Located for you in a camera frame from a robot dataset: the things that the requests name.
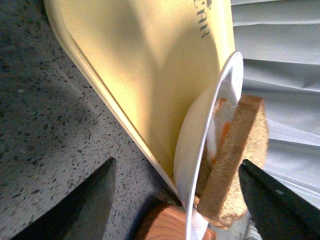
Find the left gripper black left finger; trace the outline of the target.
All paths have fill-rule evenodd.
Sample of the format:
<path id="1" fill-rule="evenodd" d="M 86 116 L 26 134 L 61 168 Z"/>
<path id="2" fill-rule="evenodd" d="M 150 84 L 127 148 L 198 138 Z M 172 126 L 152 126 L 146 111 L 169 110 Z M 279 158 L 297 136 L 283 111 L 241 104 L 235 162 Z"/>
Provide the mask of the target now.
<path id="1" fill-rule="evenodd" d="M 116 160 L 108 159 L 14 240 L 101 240 L 115 187 Z"/>

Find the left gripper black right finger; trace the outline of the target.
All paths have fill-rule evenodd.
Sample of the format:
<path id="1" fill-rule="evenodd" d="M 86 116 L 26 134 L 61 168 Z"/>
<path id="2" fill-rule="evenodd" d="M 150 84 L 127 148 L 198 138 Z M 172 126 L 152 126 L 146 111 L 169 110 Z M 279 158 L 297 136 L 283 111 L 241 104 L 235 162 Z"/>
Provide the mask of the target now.
<path id="1" fill-rule="evenodd" d="M 248 159 L 238 170 L 240 187 L 264 240 L 318 240 L 320 210 Z"/>

